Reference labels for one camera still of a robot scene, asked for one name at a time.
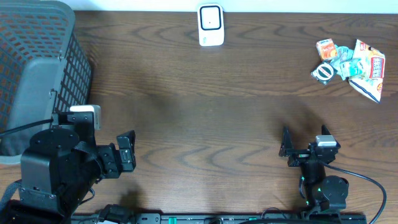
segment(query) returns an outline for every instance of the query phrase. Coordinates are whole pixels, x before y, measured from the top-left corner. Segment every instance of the wood grain surface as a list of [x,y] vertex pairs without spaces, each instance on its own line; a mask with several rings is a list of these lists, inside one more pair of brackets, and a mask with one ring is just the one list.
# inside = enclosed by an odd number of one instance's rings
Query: wood grain surface
[[[94,186],[78,212],[109,203],[164,213],[293,210],[300,170],[278,151],[283,125],[306,147],[328,125],[342,148],[332,163],[387,190],[378,223],[398,223],[398,15],[226,13],[225,42],[200,47],[197,15],[76,12],[75,32],[95,67],[90,103],[103,110],[98,144],[136,130],[137,169]],[[383,51],[381,104],[339,77],[327,86],[309,73],[315,43],[355,39]],[[368,220],[382,200],[375,185],[348,179],[346,212]],[[0,170],[0,192],[21,176]]]

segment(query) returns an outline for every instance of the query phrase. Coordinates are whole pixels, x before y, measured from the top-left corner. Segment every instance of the pile of items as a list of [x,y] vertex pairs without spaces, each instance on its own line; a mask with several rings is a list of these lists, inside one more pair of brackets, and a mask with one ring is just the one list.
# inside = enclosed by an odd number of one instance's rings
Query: pile of items
[[337,74],[358,92],[380,103],[386,57],[380,51],[356,40],[355,49],[337,46],[331,39],[317,42],[322,63],[311,73],[326,85]]

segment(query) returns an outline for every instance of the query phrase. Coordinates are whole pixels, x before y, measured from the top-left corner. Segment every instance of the white device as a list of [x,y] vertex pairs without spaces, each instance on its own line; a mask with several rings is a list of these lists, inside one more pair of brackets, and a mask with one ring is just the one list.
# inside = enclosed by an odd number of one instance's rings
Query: white device
[[93,112],[94,129],[101,129],[101,107],[98,105],[75,105],[69,108],[70,112]]
[[219,4],[203,4],[198,8],[199,44],[217,46],[224,42],[223,8]]

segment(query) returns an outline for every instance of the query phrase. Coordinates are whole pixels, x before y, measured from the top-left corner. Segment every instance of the black square outline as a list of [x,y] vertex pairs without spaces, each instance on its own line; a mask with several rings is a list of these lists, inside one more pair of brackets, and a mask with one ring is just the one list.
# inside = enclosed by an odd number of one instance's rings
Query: black square outline
[[[204,29],[203,28],[203,23],[202,23],[202,20],[201,20],[201,10],[203,8],[206,8],[206,7],[217,7],[217,9],[218,9],[218,19],[220,20],[220,26],[218,28],[212,28],[212,29]],[[218,6],[202,6],[199,9],[199,15],[200,15],[200,27],[201,27],[202,30],[218,30],[218,29],[221,29],[221,9],[220,9],[220,7],[218,7]]]

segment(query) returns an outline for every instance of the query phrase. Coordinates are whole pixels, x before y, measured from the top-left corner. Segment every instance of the gray plastic basket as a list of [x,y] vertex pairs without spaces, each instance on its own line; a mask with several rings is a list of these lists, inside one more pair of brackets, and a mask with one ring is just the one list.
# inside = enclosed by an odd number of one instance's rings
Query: gray plastic basket
[[[0,2],[0,131],[86,104],[91,68],[73,33],[75,15],[57,1]],[[18,164],[49,124],[4,136],[0,164]]]

